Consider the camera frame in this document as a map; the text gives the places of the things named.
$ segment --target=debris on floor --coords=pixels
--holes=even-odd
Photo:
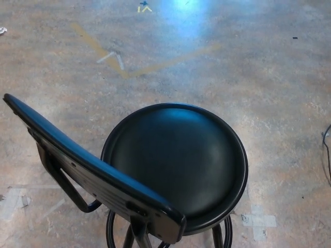
[[[5,32],[7,32],[7,29],[5,27],[0,27],[0,35],[4,35]]]
[[[29,205],[29,201],[28,201],[26,195],[23,195],[22,196],[22,204],[23,204],[23,207],[22,208],[25,208],[26,206]]]

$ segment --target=tape mark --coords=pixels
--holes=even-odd
[[[117,61],[118,61],[118,64],[119,64],[119,67],[121,70],[124,70],[124,64],[122,62],[122,59],[121,59],[121,56],[119,54],[116,55],[116,58],[117,58]]]
[[[91,48],[93,48],[96,51],[96,53],[101,58],[104,58],[104,57],[106,57],[106,56],[109,55],[108,51],[104,50],[99,45],[99,43],[96,40],[94,40],[78,23],[72,23],[71,24],[71,27],[76,31],[77,34],[79,34],[83,38],[83,40]],[[124,68],[124,65],[123,64],[121,65],[121,61],[122,60],[118,60],[118,58],[116,59],[115,57],[112,57],[112,56],[107,57],[105,60],[106,60],[107,64],[111,68],[113,68],[115,71],[117,71],[122,76],[122,78],[128,79],[128,78],[132,78],[132,77],[136,77],[136,76],[141,76],[141,75],[144,75],[144,74],[148,74],[148,73],[151,73],[153,71],[157,71],[157,70],[160,70],[160,69],[163,69],[163,68],[166,68],[166,67],[173,66],[175,64],[184,62],[186,60],[192,59],[192,58],[194,58],[196,56],[199,56],[199,55],[202,55],[202,54],[205,54],[205,53],[214,51],[214,50],[218,50],[220,48],[221,48],[221,45],[220,44],[214,44],[214,45],[209,46],[209,47],[206,47],[206,48],[198,49],[198,50],[196,50],[196,51],[194,51],[192,53],[188,53],[188,54],[185,54],[185,55],[182,55],[182,56],[179,56],[179,57],[176,57],[176,58],[167,60],[167,61],[165,61],[163,63],[154,64],[154,65],[151,65],[151,66],[148,66],[148,67],[139,69],[139,70],[134,71],[134,72],[131,72],[131,73],[129,73],[129,72],[127,72],[127,71],[125,71],[123,69]]]
[[[107,59],[107,58],[109,58],[110,56],[113,56],[113,55],[115,55],[115,53],[114,53],[114,52],[111,52],[110,54],[106,55],[105,57],[99,59],[99,60],[97,61],[97,63],[99,64],[99,63],[101,63],[102,61],[104,61],[105,59]]]
[[[3,201],[2,211],[0,212],[0,220],[10,220],[14,214],[21,189],[10,189]]]
[[[91,48],[93,48],[100,57],[103,58],[109,54],[108,51],[103,49],[99,45],[99,43],[96,40],[94,40],[78,23],[72,23],[71,28],[74,29],[76,31],[76,33],[78,35],[80,35],[82,37],[82,39]],[[123,78],[127,78],[127,72],[124,70],[121,70],[116,58],[110,56],[110,57],[106,58],[106,62],[111,68],[113,68],[115,71],[117,71],[117,73],[119,73]]]
[[[196,56],[199,56],[199,55],[202,55],[202,54],[214,51],[214,50],[218,50],[220,48],[221,48],[220,44],[215,44],[215,45],[209,46],[207,48],[198,49],[198,50],[196,50],[192,53],[182,55],[182,56],[167,60],[163,63],[148,66],[148,67],[145,67],[143,69],[140,69],[140,70],[134,71],[132,73],[129,73],[129,78],[132,78],[134,76],[141,76],[143,74],[148,74],[150,72],[157,71],[157,70],[160,70],[160,69],[163,69],[163,68],[166,68],[166,67],[184,62],[184,61],[189,60],[191,58],[194,58]]]
[[[146,9],[148,9],[150,12],[153,12],[148,6],[146,6],[142,12],[145,12]]]
[[[255,241],[266,240],[266,227],[277,227],[274,215],[264,215],[261,205],[251,205],[252,214],[242,214],[243,226],[253,227]]]
[[[54,212],[57,208],[59,208],[62,204],[64,204],[65,200],[64,198],[62,200],[60,200],[56,205],[54,205],[53,207],[51,207],[43,216],[41,216],[40,218],[38,218],[36,220],[36,223],[41,222],[44,218],[46,218],[49,214],[51,214],[52,212]]]
[[[263,227],[253,227],[253,236],[255,241],[266,240],[266,230]]]

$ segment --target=black metal leg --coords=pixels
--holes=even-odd
[[[231,248],[232,246],[232,222],[231,217],[228,216],[224,220],[225,225],[225,238],[223,243],[223,236],[220,224],[213,227],[213,238],[215,248]]]
[[[158,246],[158,248],[169,248],[169,246],[170,246],[170,244],[167,244],[167,243],[165,243],[164,241],[162,241],[162,242],[160,243],[160,245]]]
[[[224,248],[221,225],[213,227],[213,239],[215,248]]]
[[[113,227],[114,227],[115,213],[109,211],[107,226],[106,226],[106,239],[108,248],[116,248],[113,236]],[[215,248],[231,248],[232,246],[232,222],[230,216],[224,220],[225,224],[225,238],[223,243],[222,230],[221,226],[217,225],[213,227],[213,238]],[[127,235],[125,237],[123,248],[132,248],[133,241],[136,239],[140,248],[152,248],[151,242],[146,233],[146,226],[141,225],[141,223],[135,224],[136,228],[129,227]],[[161,242],[158,248],[169,248],[170,244]]]
[[[132,248],[133,242],[134,242],[134,236],[130,225],[126,232],[123,248]]]
[[[152,248],[151,241],[147,235],[147,223],[139,218],[130,217],[132,232],[140,248]]]

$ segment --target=backrest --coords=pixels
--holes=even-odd
[[[45,169],[82,211],[103,203],[128,221],[148,223],[149,233],[166,243],[181,239],[186,219],[167,200],[87,152],[19,99],[5,94],[4,101],[36,140]],[[63,171],[96,200],[87,205]]]

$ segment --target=white tape mark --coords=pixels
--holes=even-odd
[[[276,217],[274,215],[265,215],[264,225],[267,227],[277,227]]]
[[[252,214],[253,215],[263,215],[262,205],[251,204]]]
[[[21,189],[10,189],[0,210],[0,220],[10,220],[16,208]]]
[[[124,64],[122,62],[122,59],[121,59],[121,56],[119,54],[116,55],[116,58],[117,58],[117,61],[118,61],[118,64],[119,64],[119,67],[121,70],[124,70]]]
[[[242,220],[243,226],[253,226],[251,214],[242,214]]]
[[[253,235],[255,241],[266,240],[266,230],[264,227],[253,227]]]
[[[54,205],[53,207],[51,207],[43,216],[41,216],[40,218],[38,218],[36,220],[36,223],[41,222],[44,218],[46,218],[49,214],[51,214],[52,212],[54,212],[57,208],[59,208],[63,203],[65,202],[64,199],[60,200],[56,205]]]
[[[253,226],[265,226],[264,225],[264,216],[263,215],[252,215]]]
[[[114,52],[111,52],[110,54],[106,55],[105,57],[99,59],[97,61],[97,63],[101,63],[102,61],[104,61],[105,59],[107,59],[107,58],[109,58],[110,56],[113,56],[113,55],[115,55],[115,53]]]

